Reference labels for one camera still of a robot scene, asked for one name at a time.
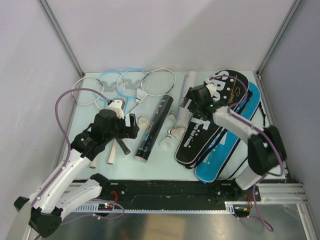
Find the black sport racket bag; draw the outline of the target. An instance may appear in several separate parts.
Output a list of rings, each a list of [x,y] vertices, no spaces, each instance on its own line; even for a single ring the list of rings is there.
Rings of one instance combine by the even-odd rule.
[[[232,69],[216,71],[207,79],[216,86],[213,101],[224,106],[243,100],[250,86],[250,80],[244,73]],[[211,116],[201,118],[200,115],[193,114],[176,150],[176,161],[191,169],[222,129],[213,122]]]

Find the blue racket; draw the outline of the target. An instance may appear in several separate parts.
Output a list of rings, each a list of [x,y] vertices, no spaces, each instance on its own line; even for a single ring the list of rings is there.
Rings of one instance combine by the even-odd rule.
[[[124,113],[128,114],[136,106],[137,89],[147,73],[140,68],[130,68],[120,74],[116,82],[118,95],[125,99]]]
[[[121,74],[121,72],[115,70],[101,73],[98,76],[98,81],[94,83],[93,89],[100,93],[103,91],[103,95],[109,100],[120,98],[117,91],[117,81]]]

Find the blue racket right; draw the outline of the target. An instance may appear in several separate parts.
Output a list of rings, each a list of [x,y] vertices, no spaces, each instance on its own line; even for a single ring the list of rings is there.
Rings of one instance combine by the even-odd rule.
[[[118,95],[125,99],[124,113],[128,114],[136,106],[137,89],[147,73],[140,68],[130,68],[120,74],[116,82]]]

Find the white feather shuttlecock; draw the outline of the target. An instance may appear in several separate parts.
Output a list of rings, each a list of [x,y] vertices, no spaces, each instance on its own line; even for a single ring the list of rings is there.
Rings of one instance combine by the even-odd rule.
[[[148,118],[145,118],[143,116],[139,116],[137,121],[138,121],[139,128],[142,130],[147,129],[150,125],[150,122],[151,122]]]

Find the shuttlecock on rackets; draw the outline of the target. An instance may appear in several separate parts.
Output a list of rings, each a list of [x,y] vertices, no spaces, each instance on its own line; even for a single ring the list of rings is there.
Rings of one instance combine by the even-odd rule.
[[[135,102],[139,103],[140,101],[142,101],[144,99],[144,97],[146,96],[146,92],[140,88],[138,88],[136,90],[136,98],[135,98]]]

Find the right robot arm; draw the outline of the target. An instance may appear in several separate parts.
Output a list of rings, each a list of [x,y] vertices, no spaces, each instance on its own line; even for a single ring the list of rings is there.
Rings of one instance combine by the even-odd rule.
[[[225,128],[247,145],[248,166],[235,178],[236,184],[231,187],[232,197],[241,201],[249,195],[249,188],[267,175],[280,177],[284,174],[286,151],[275,126],[254,125],[230,106],[214,101],[216,91],[213,83],[191,87],[180,106]]]

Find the blue racket bag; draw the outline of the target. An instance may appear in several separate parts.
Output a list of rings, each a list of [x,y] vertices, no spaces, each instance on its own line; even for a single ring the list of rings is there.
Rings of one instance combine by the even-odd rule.
[[[195,168],[195,176],[202,183],[231,180],[248,165],[247,145],[229,131],[222,131],[209,145],[214,147]]]

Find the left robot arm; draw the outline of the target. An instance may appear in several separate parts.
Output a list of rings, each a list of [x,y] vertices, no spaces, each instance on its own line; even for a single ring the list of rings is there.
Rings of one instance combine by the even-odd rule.
[[[133,113],[121,108],[100,110],[94,121],[68,144],[67,156],[38,190],[29,197],[19,196],[15,209],[27,212],[22,220],[39,237],[52,235],[62,221],[77,207],[93,199],[107,199],[111,182],[102,174],[93,174],[83,186],[65,194],[75,177],[105,150],[113,140],[136,139],[140,128]]]

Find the blue racket left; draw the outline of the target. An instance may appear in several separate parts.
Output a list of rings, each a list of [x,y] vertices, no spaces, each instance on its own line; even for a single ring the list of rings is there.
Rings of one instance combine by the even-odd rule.
[[[98,76],[98,81],[94,83],[93,89],[100,93],[103,91],[103,95],[109,100],[120,98],[117,91],[117,81],[121,74],[121,72],[115,70],[101,73]]]

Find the black shuttlecock tube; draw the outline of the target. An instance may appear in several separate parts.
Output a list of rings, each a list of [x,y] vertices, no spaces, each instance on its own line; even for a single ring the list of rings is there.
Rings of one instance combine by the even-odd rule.
[[[160,100],[150,124],[147,127],[134,158],[140,162],[146,163],[151,155],[160,130],[169,113],[174,99],[170,95],[164,95]]]

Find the nylon mesh shuttlecock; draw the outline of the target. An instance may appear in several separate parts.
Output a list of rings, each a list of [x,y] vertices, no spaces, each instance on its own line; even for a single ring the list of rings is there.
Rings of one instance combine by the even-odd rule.
[[[176,124],[176,116],[171,112],[164,120],[164,124],[170,127],[174,127]]]

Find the white shuttlecock tube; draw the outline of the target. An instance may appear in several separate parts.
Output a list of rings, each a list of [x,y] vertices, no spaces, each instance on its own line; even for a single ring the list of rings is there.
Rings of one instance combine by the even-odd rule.
[[[195,86],[197,79],[197,73],[195,71],[189,71],[186,74],[186,77],[183,82],[183,88],[181,91],[181,99],[180,99],[180,104],[185,104],[188,102],[188,98],[186,98],[186,95],[188,93],[188,90],[190,88],[193,88]],[[175,128],[187,128],[189,124],[189,119],[190,119],[190,112],[187,108],[179,107],[178,114],[176,117],[176,123],[175,123]]]

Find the white racket right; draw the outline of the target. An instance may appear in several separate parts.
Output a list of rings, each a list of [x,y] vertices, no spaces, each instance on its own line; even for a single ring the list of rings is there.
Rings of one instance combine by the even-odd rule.
[[[159,98],[168,94],[174,88],[176,79],[175,73],[167,68],[157,68],[148,72],[140,83],[140,89],[146,92],[146,96],[140,102],[136,102],[136,106],[133,109],[146,100],[147,97]]]

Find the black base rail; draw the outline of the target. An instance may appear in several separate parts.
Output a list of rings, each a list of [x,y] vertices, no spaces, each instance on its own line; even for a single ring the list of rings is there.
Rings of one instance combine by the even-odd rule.
[[[242,190],[234,180],[111,180],[99,198],[136,211],[215,211],[224,210],[225,202],[261,201],[258,188]]]

